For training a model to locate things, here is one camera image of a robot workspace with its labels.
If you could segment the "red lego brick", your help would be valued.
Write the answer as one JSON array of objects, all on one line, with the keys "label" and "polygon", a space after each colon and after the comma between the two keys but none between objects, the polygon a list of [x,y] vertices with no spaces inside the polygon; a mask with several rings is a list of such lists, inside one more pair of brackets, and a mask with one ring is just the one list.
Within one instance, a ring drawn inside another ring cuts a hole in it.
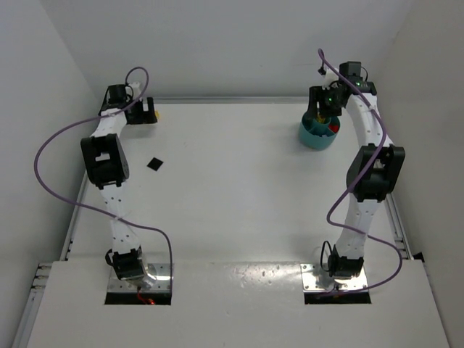
[{"label": "red lego brick", "polygon": [[339,131],[339,126],[336,124],[330,124],[328,127],[333,133],[337,133]]}]

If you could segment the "black lego plate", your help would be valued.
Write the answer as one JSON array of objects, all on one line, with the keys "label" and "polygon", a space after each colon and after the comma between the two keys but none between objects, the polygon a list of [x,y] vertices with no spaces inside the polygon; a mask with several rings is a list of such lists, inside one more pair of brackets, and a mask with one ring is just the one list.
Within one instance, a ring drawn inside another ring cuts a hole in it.
[{"label": "black lego plate", "polygon": [[164,162],[162,160],[153,157],[146,166],[153,171],[158,171],[163,164]]}]

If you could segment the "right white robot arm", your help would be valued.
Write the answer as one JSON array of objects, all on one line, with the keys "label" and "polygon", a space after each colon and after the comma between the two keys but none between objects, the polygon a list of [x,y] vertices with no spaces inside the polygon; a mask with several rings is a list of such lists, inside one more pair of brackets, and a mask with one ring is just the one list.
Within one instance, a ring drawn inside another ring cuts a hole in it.
[{"label": "right white robot arm", "polygon": [[339,225],[332,214],[344,199],[349,200],[349,209],[339,225],[341,235],[329,249],[325,271],[331,277],[354,278],[364,265],[373,216],[396,186],[405,149],[389,138],[377,109],[375,84],[361,62],[344,62],[339,68],[323,62],[318,72],[324,82],[309,89],[300,138],[313,149],[326,149],[339,132],[342,113],[351,117],[359,149],[347,171],[347,188],[328,211],[328,223]]}]

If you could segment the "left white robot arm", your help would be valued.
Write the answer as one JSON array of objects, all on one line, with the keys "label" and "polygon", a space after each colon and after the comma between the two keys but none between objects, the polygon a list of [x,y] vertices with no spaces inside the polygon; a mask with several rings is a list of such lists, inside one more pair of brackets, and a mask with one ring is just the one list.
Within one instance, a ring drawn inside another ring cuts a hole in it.
[{"label": "left white robot arm", "polygon": [[126,125],[155,124],[153,98],[143,98],[139,82],[108,87],[99,113],[96,130],[82,138],[80,147],[88,179],[98,188],[105,209],[112,214],[110,222],[112,248],[105,256],[117,278],[138,283],[146,276],[139,238],[122,219],[125,214],[123,184],[130,171],[120,134]]}]

